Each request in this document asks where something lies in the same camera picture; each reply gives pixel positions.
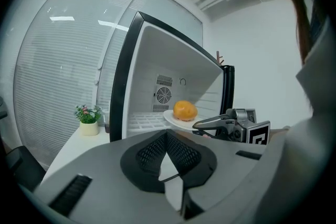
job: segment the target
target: glass wall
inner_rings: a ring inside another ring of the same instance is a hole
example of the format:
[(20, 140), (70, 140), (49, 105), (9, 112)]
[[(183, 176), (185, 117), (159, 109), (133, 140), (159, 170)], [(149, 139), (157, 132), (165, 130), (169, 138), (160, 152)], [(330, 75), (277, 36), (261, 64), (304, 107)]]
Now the glass wall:
[(46, 0), (37, 12), (17, 58), (14, 111), (22, 143), (46, 167), (79, 126), (76, 105), (109, 108), (138, 10), (202, 45), (202, 23), (173, 0)]
[(27, 30), (47, 0), (14, 0), (0, 33), (0, 96), (8, 117), (0, 121), (0, 133), (10, 148), (21, 145), (13, 106), (13, 83), (17, 57)]
[(111, 26), (131, 0), (48, 0), (22, 43), (14, 108), (23, 144), (50, 165), (78, 128), (76, 105), (91, 104)]

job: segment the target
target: refrigerator shelf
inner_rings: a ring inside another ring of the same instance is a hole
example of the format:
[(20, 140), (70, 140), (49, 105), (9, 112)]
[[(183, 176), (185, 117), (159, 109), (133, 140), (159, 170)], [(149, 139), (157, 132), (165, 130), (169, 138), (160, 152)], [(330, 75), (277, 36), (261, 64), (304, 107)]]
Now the refrigerator shelf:
[(163, 117), (163, 113), (132, 113), (128, 118), (129, 132), (150, 132), (161, 129), (171, 128), (171, 124)]

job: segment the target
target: white pot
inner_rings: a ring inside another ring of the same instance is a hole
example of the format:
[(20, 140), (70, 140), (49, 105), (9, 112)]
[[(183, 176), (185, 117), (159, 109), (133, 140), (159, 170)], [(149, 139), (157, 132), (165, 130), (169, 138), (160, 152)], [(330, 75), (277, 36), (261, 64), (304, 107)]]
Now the white pot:
[(98, 123), (79, 123), (81, 135), (97, 135), (99, 133)]

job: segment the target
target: wall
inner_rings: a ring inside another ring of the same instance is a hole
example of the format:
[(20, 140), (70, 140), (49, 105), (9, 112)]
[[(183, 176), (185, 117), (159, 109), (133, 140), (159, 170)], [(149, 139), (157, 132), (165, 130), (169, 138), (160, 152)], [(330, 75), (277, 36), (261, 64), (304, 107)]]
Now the wall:
[(311, 115), (295, 78), (300, 70), (296, 15), (291, 0), (247, 7), (211, 24), (204, 48), (219, 50), (224, 64), (235, 66), (234, 108), (254, 108), (258, 122), (271, 128), (293, 125)]

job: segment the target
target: air vent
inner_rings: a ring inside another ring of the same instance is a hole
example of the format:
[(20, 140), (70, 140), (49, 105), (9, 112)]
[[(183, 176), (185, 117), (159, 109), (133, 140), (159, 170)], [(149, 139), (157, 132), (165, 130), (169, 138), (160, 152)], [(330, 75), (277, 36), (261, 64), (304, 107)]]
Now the air vent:
[(173, 79), (164, 75), (158, 75), (156, 84), (171, 87), (173, 84)]
[(169, 109), (169, 105), (166, 104), (155, 104), (153, 105), (153, 112), (155, 113), (163, 113)]
[(236, 155), (249, 158), (249, 159), (255, 159), (256, 161), (260, 160), (261, 154), (258, 153), (253, 153), (253, 152), (248, 152), (248, 151), (238, 151)]
[(67, 217), (88, 188), (91, 181), (92, 179), (88, 176), (77, 175), (50, 204), (50, 207), (61, 215)]
[(172, 94), (170, 93), (170, 90), (166, 87), (159, 88), (159, 90), (157, 92), (158, 93), (156, 94), (156, 98), (162, 104), (168, 103), (168, 101), (172, 97)]

